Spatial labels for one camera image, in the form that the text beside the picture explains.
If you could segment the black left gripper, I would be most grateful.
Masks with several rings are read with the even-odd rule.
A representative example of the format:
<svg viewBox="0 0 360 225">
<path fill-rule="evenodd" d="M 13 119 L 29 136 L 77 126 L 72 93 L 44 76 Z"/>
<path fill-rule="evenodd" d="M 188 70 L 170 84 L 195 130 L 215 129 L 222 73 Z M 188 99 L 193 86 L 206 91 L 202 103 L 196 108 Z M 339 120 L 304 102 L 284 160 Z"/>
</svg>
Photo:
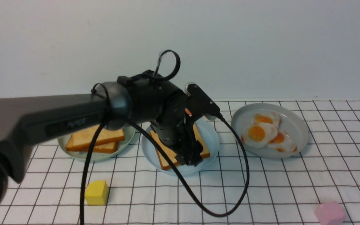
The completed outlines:
<svg viewBox="0 0 360 225">
<path fill-rule="evenodd" d="M 172 95 L 164 102 L 161 114 L 151 122 L 151 127 L 161 143 L 179 155 L 181 165 L 196 167 L 203 161 L 200 154 L 204 147 L 196 138 L 194 125 L 187 123 L 186 100 L 184 94 Z"/>
</svg>

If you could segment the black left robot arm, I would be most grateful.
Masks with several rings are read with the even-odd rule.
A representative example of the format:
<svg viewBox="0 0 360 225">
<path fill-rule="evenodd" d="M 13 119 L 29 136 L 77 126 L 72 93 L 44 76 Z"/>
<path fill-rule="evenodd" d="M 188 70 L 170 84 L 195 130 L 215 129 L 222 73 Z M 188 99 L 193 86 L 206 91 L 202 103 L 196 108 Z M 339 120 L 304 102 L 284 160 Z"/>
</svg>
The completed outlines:
<svg viewBox="0 0 360 225">
<path fill-rule="evenodd" d="M 8 177 L 23 181 L 32 148 L 66 134 L 97 126 L 119 130 L 133 123 L 151 122 L 165 146 L 181 164 L 202 162 L 202 146 L 191 137 L 194 121 L 186 118 L 189 98 L 177 86 L 153 71 L 116 82 L 95 85 L 90 94 L 0 98 L 0 202 Z"/>
</svg>

